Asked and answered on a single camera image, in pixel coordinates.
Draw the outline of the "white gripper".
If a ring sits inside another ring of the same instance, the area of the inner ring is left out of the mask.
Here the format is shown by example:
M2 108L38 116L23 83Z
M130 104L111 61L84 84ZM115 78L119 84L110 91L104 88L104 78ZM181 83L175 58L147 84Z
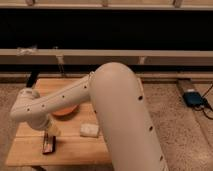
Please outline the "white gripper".
M43 131L46 130L46 132L50 136L60 136L61 131L57 127L56 124L51 123L51 119L48 117L44 118L36 118L30 122L30 127L32 129L38 130L38 131Z

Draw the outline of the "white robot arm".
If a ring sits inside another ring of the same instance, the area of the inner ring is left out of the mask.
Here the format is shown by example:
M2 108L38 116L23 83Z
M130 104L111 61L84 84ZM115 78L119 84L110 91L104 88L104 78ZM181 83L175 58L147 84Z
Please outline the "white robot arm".
M22 89L10 116L35 130L57 136L49 114L89 101L96 113L114 171L169 171L142 83L126 65L110 62L66 87L40 96Z

